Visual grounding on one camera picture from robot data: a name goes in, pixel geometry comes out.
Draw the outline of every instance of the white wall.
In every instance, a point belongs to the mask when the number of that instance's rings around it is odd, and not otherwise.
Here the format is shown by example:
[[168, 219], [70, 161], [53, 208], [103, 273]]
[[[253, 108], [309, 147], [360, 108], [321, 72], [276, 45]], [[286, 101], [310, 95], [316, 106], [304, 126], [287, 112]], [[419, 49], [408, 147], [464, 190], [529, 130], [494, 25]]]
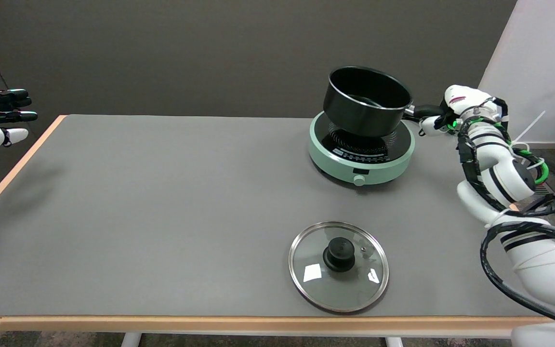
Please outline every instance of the white wall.
[[520, 141], [555, 143], [555, 0], [518, 0], [480, 89], [509, 105], [509, 132]]

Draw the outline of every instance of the cooktop control knob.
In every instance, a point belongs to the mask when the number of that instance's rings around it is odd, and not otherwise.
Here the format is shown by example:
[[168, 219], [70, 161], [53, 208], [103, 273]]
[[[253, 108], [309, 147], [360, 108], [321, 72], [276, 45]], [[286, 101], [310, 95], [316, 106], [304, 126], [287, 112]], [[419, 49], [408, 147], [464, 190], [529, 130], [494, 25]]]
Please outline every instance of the cooktop control knob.
[[357, 175], [353, 178], [353, 184], [355, 184], [357, 187], [360, 187], [362, 185], [365, 184], [365, 176], [363, 175]]

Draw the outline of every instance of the lid metal rim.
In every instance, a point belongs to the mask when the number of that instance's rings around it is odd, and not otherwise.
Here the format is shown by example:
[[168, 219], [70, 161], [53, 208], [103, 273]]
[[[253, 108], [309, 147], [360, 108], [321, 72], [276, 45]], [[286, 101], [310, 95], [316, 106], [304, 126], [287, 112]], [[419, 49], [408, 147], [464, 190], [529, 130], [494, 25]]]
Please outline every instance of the lid metal rim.
[[[309, 235], [313, 231], [316, 231], [320, 228], [325, 228], [325, 227], [342, 227], [352, 232], [356, 232], [363, 235], [363, 237], [365, 237], [372, 244], [372, 246], [376, 248], [376, 250], [378, 251], [379, 257], [381, 257], [381, 260], [383, 261], [383, 281], [381, 281], [380, 287], [378, 288], [378, 291], [376, 292], [376, 294], [374, 294], [374, 296], [372, 296], [370, 300], [366, 301], [362, 305], [359, 305], [357, 307], [353, 307], [350, 309], [344, 309], [341, 307], [333, 307], [333, 306], [320, 303], [317, 300], [314, 300], [313, 298], [311, 298], [311, 296], [305, 291], [301, 283], [299, 283], [299, 280], [295, 275], [294, 255], [295, 255], [295, 250], [297, 249], [297, 246], [299, 246], [299, 242], [301, 242], [302, 239], [304, 239], [307, 235]], [[295, 240], [293, 240], [291, 244], [291, 249], [288, 252], [288, 268], [291, 273], [292, 281], [295, 283], [295, 286], [297, 286], [297, 290], [299, 290], [299, 292], [301, 292], [301, 294], [304, 295], [306, 299], [308, 299], [309, 301], [311, 301], [311, 303], [313, 303], [314, 305], [322, 309], [330, 310], [333, 312], [340, 312], [340, 313], [357, 312], [359, 310], [365, 309], [366, 307], [372, 305], [385, 292], [389, 281], [389, 266], [387, 263], [387, 255], [385, 254], [385, 251], [383, 250], [383, 247], [381, 246], [381, 244], [379, 244], [378, 241], [367, 231], [346, 222], [337, 222], [337, 221], [320, 222], [307, 227], [304, 231], [299, 233], [299, 235], [295, 237]]]

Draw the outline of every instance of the floor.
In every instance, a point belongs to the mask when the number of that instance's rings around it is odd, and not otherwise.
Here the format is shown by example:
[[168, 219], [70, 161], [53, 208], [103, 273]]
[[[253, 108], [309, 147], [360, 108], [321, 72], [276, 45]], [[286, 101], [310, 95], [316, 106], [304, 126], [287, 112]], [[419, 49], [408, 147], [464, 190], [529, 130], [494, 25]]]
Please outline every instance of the floor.
[[[555, 149], [533, 151], [545, 158], [555, 190]], [[555, 215], [547, 217], [555, 225]], [[118, 347], [123, 334], [68, 332], [0, 332], [0, 347]], [[405, 347], [509, 347], [508, 340], [405, 338]], [[202, 336], [143, 334], [142, 347], [383, 347], [382, 338], [313, 338], [276, 336]]]

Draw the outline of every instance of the wooden table edge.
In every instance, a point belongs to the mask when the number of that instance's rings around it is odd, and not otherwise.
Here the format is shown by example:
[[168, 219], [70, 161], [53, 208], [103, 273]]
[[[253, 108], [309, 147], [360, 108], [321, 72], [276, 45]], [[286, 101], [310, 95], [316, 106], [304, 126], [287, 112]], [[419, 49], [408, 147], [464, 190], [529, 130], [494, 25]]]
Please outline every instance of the wooden table edge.
[[20, 170], [27, 164], [27, 162], [31, 159], [33, 154], [38, 151], [40, 146], [48, 139], [49, 136], [55, 131], [55, 128], [59, 126], [59, 124], [66, 118], [66, 116], [61, 115], [51, 123], [51, 125], [46, 129], [46, 131], [37, 139], [37, 141], [29, 148], [29, 151], [25, 153], [25, 155], [14, 165], [14, 167], [8, 172], [8, 174], [4, 177], [4, 179], [0, 182], [0, 194], [4, 189], [6, 189], [7, 185], [14, 179], [14, 177], [20, 172]]
[[[0, 194], [25, 164], [66, 118], [61, 115], [14, 165], [0, 182]], [[521, 325], [546, 323], [539, 316], [478, 317], [165, 317], [165, 316], [2, 316], [0, 330], [67, 330], [67, 331], [271, 331], [271, 332], [333, 332], [376, 330], [498, 330]]]

